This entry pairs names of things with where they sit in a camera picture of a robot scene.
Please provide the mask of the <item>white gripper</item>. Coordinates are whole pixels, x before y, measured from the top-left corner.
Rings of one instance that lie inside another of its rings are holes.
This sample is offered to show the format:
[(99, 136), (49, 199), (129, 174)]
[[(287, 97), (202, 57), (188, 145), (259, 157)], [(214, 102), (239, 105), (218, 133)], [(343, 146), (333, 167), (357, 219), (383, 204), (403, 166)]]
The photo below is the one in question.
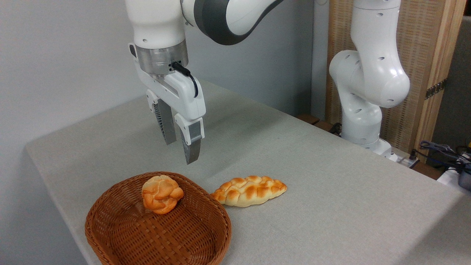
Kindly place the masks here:
[(198, 96), (195, 97), (195, 85), (189, 77), (176, 71), (155, 79), (144, 72), (138, 61), (134, 61), (140, 80), (149, 89), (147, 101), (155, 114), (166, 145), (176, 141), (176, 133), (171, 108), (175, 109), (175, 122), (180, 128), (186, 163), (199, 158), (201, 140), (205, 137), (202, 117), (206, 113), (205, 99), (201, 85), (197, 80)]

